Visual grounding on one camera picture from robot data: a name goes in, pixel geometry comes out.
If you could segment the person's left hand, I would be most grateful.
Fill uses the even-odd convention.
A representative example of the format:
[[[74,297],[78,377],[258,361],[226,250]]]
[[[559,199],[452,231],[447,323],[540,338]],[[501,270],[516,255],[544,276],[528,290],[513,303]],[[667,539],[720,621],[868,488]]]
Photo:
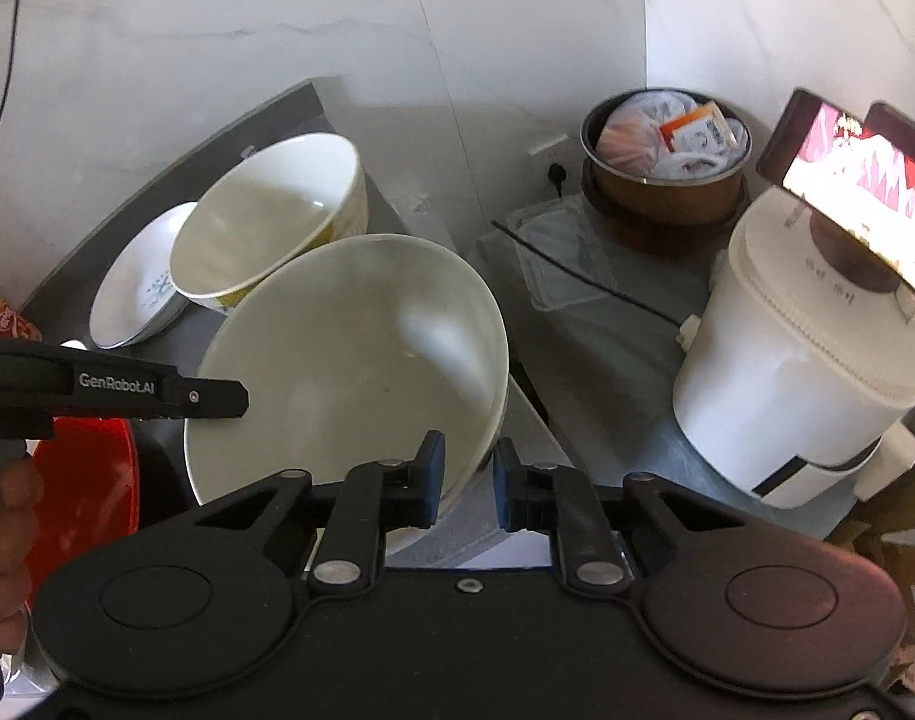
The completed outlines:
[[[9,460],[0,473],[0,653],[14,655],[28,633],[25,603],[32,582],[26,559],[36,539],[44,483],[29,455]]]

